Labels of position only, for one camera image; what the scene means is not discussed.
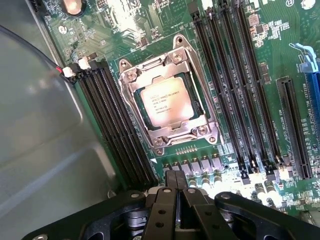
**blue plastic clip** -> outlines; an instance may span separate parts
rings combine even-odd
[[[303,55],[304,62],[299,65],[302,73],[316,73],[319,71],[320,62],[317,61],[317,56],[311,46],[303,46],[300,43],[290,43],[290,47],[299,50]]]

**green circuit board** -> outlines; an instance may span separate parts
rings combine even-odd
[[[219,172],[225,180],[223,190],[235,192],[241,190],[243,196],[250,198],[255,186],[254,184],[243,186],[238,181],[238,165],[229,131],[220,105],[216,101],[217,93],[213,87],[213,80],[210,77],[203,49],[188,11],[188,4],[192,1],[87,0],[85,12],[81,17],[72,17],[64,13],[60,2],[60,0],[44,0],[48,14],[43,19],[63,63],[65,65],[76,63],[82,57],[97,53],[98,61],[107,60],[117,82],[120,59],[127,59],[133,65],[140,64],[172,50],[174,36],[184,35],[197,52],[203,66],[208,89],[214,102],[221,137],[214,145],[200,139],[167,147],[163,156],[157,156],[144,142],[145,151],[160,182],[164,180],[164,164],[194,158],[201,159],[203,156],[219,156],[224,167]],[[258,19],[255,19],[254,23],[250,22],[249,25],[252,26],[246,31],[251,33],[258,65],[266,66],[267,78],[264,79],[263,88],[270,118],[281,156],[289,158],[292,157],[292,145],[285,125],[277,80],[288,76],[294,85],[305,145],[314,178],[302,180],[293,166],[293,177],[274,183],[281,197],[277,208],[290,215],[297,215],[302,210],[320,208],[320,180],[316,178],[320,170],[319,141],[315,120],[311,117],[312,107],[305,74],[299,71],[301,53],[290,46],[295,43],[311,46],[320,56],[320,2],[314,1],[312,6],[309,2],[313,1],[246,0],[243,6],[247,19],[253,15]],[[217,7],[217,3],[213,4],[210,0],[198,0],[197,5],[202,17],[205,17],[204,9],[207,7]],[[97,134],[101,136],[101,131],[92,116],[81,88],[78,84],[75,85],[75,88]],[[195,180],[201,187],[203,177],[202,175],[194,176],[189,180]],[[209,174],[206,178],[209,178],[213,184],[213,174]],[[255,179],[253,183],[264,181],[266,177],[256,176]]]

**cable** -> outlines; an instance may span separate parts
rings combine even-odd
[[[50,66],[58,70],[60,73],[62,73],[62,67],[58,66],[54,61],[52,61],[49,57],[47,57],[42,51],[40,51],[38,48],[33,46],[30,42],[27,40],[23,39],[19,35],[15,34],[13,31],[10,31],[9,29],[5,28],[4,26],[0,25],[0,32],[6,34],[8,37],[12,38],[16,42],[22,44],[35,54],[37,54],[42,60],[47,62]]]

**blue pcie slot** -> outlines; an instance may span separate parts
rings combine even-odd
[[[320,135],[320,71],[306,73],[306,79],[309,87],[312,111],[315,122],[316,135]]]

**cpu socket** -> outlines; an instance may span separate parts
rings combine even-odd
[[[139,65],[121,59],[119,71],[123,99],[157,155],[193,140],[218,141],[212,96],[197,54],[183,35],[174,36],[173,50]]]

